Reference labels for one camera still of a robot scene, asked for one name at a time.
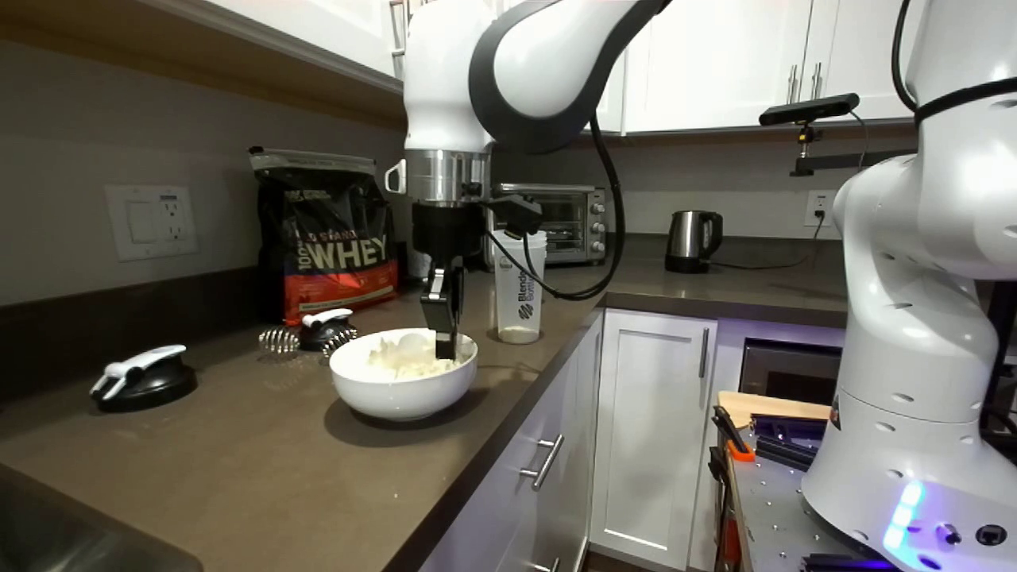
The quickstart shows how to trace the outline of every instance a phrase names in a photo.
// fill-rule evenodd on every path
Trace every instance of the white wall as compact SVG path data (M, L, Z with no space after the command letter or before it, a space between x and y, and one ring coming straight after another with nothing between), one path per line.
M254 143L400 156L397 130L13 41L0 73L0 305L251 267ZM188 184L200 251L118 261L105 184Z
M912 140L874 140L877 149L909 146ZM718 210L725 235L753 238L810 238L804 226L807 191L836 191L852 172L817 172L814 178L788 178L798 153L795 137L683 137L664 143L607 143L617 162L629 232L664 235L674 210ZM855 143L829 143L814 153L861 149ZM607 187L607 175L591 149L556 156L499 156L502 181L585 181Z

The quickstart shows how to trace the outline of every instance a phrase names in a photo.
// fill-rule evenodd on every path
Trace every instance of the cabinet handle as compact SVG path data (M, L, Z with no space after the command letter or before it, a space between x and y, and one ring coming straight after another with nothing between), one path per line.
M559 569L563 569L563 556L556 556L550 566L528 562L528 572L559 572Z
M823 60L814 67L814 99L823 92Z
M795 99L798 99L798 64L788 73L788 102L795 102Z
M534 480L531 489L540 489L540 486L543 486L550 464L553 464L553 461L559 458L559 451L563 451L563 442L566 442L566 435L559 435L559 439L553 439L553 442L547 442L547 439L537 442L537 448L550 448L547 458L543 458L543 464L540 464L540 467L518 470L521 477L531 477L531 480Z
M407 54L410 0L388 0L391 57Z
M702 407L709 407L706 359L709 359L709 330L702 327L702 337L699 337L699 404Z

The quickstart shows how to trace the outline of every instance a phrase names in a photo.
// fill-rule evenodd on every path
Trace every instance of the lower cabinet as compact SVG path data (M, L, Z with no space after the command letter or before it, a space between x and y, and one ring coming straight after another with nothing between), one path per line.
M661 569L686 569L702 464L715 321L607 311L591 543Z
M594 324L445 531L426 572L569 572L582 562L591 515L597 340Z

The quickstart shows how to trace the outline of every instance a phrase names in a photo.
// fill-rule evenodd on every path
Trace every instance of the white container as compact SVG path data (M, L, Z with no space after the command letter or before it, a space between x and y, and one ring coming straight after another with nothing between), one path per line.
M489 327L502 343L534 343L540 340L540 283L531 273L518 270L515 264L528 267L524 242L493 229L502 248L489 245L489 261L496 267L496 283L489 292ZM543 280L547 261L547 232L534 232L528 238L528 251L534 261L534 273Z
M477 343L458 334L458 356L435 359L435 330L400 327L356 337L331 353L346 407L391 423L426 419L458 404L477 378Z

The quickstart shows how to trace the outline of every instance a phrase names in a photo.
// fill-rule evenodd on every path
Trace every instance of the bottle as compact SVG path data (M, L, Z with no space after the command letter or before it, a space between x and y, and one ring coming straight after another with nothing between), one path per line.
M534 232L534 235L528 235L528 242L512 238L499 229L493 229L493 235L515 261L512 264L502 248L489 245L489 261L496 270L493 292L489 292L493 334L502 343L534 343L534 340L540 340L543 289L537 280L543 280L547 232ZM528 267L524 248L531 251L531 264L534 264L537 280L531 280L531 273L521 270L521 267Z

